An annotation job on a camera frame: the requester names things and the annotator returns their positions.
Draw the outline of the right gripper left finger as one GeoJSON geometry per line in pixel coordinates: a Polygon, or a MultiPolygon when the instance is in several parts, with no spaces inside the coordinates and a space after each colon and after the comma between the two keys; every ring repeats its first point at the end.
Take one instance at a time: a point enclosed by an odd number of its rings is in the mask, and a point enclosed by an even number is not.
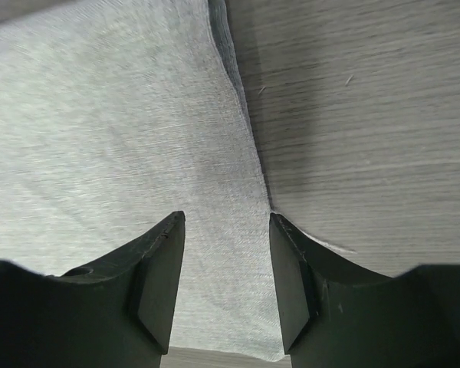
{"type": "Polygon", "coordinates": [[[158,367],[184,244],[179,211],[61,276],[0,260],[0,367],[158,367]]]}

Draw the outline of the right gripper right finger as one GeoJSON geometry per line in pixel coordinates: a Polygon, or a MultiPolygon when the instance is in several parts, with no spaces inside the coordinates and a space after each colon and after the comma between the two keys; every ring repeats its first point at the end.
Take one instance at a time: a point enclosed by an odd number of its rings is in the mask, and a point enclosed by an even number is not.
{"type": "Polygon", "coordinates": [[[460,367],[460,264],[391,278],[269,222],[284,352],[294,367],[460,367]]]}

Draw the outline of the grey cloth napkin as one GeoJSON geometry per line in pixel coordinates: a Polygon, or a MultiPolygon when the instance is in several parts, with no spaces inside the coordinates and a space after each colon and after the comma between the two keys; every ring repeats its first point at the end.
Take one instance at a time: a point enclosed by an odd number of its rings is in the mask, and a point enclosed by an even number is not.
{"type": "Polygon", "coordinates": [[[279,361],[271,213],[222,1],[0,1],[0,258],[60,274],[170,212],[170,343],[279,361]]]}

